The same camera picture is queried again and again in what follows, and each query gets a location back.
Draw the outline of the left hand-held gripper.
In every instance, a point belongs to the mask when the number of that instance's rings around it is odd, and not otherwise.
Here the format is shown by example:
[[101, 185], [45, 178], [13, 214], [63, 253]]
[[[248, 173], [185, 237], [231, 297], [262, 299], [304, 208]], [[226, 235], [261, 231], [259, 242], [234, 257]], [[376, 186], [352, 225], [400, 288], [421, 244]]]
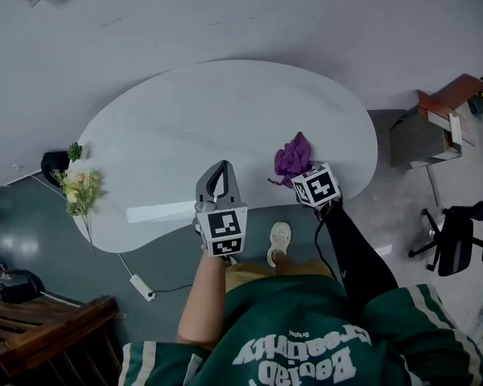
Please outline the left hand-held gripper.
[[241, 203], [241, 196], [229, 161], [220, 160], [201, 175], [196, 183], [196, 202], [215, 203], [195, 206], [194, 226], [202, 240], [202, 250], [210, 257], [241, 253], [246, 238], [248, 208], [237, 205]]

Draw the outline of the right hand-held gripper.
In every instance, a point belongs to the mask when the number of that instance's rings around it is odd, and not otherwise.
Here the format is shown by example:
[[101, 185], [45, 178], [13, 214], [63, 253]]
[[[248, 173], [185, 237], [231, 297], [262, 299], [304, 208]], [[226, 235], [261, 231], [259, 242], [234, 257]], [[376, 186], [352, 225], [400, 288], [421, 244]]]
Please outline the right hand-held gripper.
[[291, 182], [298, 203], [307, 207], [330, 205], [342, 196], [340, 185], [327, 162], [294, 177]]

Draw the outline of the purple cloth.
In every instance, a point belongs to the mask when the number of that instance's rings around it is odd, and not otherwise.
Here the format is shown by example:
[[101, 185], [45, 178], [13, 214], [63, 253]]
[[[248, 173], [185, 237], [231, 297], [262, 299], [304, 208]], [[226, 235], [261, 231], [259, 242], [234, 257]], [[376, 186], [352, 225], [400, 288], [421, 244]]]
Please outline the purple cloth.
[[276, 186], [285, 186], [293, 189], [292, 179], [311, 169], [312, 147], [302, 132], [279, 149], [274, 158], [275, 174], [280, 180], [268, 179]]

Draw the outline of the person's right forearm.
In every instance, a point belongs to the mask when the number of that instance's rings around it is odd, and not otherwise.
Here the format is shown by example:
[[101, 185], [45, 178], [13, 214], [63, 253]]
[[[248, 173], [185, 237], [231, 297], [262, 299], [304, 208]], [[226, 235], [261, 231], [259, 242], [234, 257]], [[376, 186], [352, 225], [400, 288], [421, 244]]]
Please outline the person's right forearm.
[[386, 262], [361, 234], [340, 201], [320, 209], [331, 238], [349, 304], [361, 310], [376, 297], [396, 290], [398, 283]]

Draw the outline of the person's left forearm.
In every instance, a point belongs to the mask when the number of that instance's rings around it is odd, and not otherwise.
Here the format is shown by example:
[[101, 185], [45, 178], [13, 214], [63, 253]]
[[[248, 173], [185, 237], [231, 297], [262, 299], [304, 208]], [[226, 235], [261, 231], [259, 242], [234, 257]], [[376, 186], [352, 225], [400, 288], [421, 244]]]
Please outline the person's left forearm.
[[176, 342], [212, 350], [223, 333], [225, 262], [204, 253], [178, 326]]

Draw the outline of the white oval table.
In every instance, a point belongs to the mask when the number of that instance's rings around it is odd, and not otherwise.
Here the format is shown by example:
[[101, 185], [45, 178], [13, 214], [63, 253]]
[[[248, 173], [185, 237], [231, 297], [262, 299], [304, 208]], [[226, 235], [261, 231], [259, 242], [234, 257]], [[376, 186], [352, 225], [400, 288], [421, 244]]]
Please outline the white oval table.
[[85, 158], [73, 174], [97, 170], [103, 196], [83, 235], [107, 253], [127, 253], [187, 225], [131, 223], [136, 207], [193, 201], [213, 164], [233, 164], [249, 208], [290, 205], [275, 185], [276, 152], [301, 133], [312, 159], [332, 168], [345, 199], [374, 176], [378, 142], [364, 105], [325, 76], [256, 60], [223, 60], [173, 70], [138, 84], [103, 108], [80, 136]]

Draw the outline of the person's right shoe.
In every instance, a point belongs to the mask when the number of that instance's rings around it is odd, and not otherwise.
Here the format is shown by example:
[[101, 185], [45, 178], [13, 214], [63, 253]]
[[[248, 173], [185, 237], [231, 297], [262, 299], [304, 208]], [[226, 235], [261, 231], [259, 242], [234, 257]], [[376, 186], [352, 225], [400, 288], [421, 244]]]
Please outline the person's right shoe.
[[287, 249], [291, 243], [291, 226], [285, 222], [276, 222], [270, 230], [270, 247], [267, 250], [266, 259], [270, 267], [276, 266], [273, 255], [276, 251], [287, 254]]

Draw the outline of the person's yellow trousers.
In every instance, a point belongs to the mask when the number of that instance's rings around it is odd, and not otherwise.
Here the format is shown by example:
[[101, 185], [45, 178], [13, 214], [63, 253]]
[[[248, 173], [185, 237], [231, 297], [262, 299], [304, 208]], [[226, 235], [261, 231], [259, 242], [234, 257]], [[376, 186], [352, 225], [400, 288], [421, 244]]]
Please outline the person's yellow trousers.
[[269, 267], [253, 262], [241, 262], [229, 266], [225, 270], [225, 292], [237, 287], [267, 277], [316, 275], [333, 278], [329, 267], [318, 260], [307, 261], [302, 264], [284, 264], [270, 271]]

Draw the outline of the cardboard box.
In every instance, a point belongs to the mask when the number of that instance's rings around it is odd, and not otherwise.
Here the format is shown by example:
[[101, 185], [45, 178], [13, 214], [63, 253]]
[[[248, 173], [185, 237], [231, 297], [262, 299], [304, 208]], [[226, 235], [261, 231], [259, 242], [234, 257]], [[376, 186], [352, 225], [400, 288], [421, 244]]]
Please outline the cardboard box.
[[483, 80], [462, 74], [434, 94], [417, 90], [417, 102], [390, 128], [390, 165], [415, 169], [459, 158], [475, 146], [476, 130], [464, 106], [483, 89]]

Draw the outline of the white power strip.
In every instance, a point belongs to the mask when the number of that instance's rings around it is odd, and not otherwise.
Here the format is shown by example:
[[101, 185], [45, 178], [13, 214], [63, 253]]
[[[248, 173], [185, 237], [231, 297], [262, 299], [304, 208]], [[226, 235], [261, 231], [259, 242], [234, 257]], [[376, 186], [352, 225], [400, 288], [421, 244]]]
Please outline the white power strip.
[[155, 299], [155, 291], [138, 274], [130, 277], [130, 283], [148, 302]]

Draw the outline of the person's green jersey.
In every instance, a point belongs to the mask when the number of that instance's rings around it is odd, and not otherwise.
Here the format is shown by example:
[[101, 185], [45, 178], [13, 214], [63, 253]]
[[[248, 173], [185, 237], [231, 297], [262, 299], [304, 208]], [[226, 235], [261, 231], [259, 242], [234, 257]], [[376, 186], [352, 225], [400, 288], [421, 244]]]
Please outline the person's green jersey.
[[351, 310], [323, 276], [266, 277], [228, 292], [225, 331], [206, 350], [123, 348], [119, 386], [481, 386], [483, 357], [430, 285]]

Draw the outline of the black office chair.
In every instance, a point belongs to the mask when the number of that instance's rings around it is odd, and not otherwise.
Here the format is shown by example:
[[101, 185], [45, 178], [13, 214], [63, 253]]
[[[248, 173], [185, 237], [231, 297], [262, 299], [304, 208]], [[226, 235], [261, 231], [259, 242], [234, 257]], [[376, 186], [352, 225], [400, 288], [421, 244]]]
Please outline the black office chair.
[[452, 206], [442, 211], [444, 222], [439, 228], [430, 212], [424, 208], [421, 211], [426, 216], [433, 231], [432, 242], [421, 249], [410, 251], [409, 258], [418, 256], [431, 248], [435, 248], [434, 260], [426, 266], [434, 272], [438, 269], [440, 277], [448, 277], [467, 269], [470, 265], [473, 246], [481, 248], [483, 261], [483, 238], [473, 235], [473, 221], [483, 221], [483, 200], [473, 206]]

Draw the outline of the black backpack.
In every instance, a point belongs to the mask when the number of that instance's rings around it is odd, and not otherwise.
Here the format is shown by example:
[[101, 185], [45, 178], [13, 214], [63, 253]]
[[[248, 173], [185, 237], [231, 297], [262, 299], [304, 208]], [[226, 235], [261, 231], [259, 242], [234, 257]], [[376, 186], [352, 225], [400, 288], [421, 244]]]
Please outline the black backpack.
[[70, 163], [67, 151], [50, 151], [43, 154], [40, 168], [45, 179], [52, 185], [59, 187], [59, 183], [54, 175], [57, 170], [65, 172]]

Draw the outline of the black floor bag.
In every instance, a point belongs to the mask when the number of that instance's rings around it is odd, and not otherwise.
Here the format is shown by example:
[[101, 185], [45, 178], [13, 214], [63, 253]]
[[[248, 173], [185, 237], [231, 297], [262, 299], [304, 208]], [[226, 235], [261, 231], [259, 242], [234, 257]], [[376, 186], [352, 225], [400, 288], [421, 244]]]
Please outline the black floor bag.
[[42, 281], [32, 272], [11, 270], [0, 276], [0, 302], [21, 304], [42, 296]]

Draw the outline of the wooden chair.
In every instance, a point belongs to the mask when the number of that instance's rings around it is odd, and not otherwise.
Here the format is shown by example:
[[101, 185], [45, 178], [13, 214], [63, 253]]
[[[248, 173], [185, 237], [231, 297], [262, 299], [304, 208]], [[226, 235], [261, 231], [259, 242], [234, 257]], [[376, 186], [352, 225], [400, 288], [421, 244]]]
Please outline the wooden chair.
[[0, 302], [0, 386], [118, 386], [115, 298]]

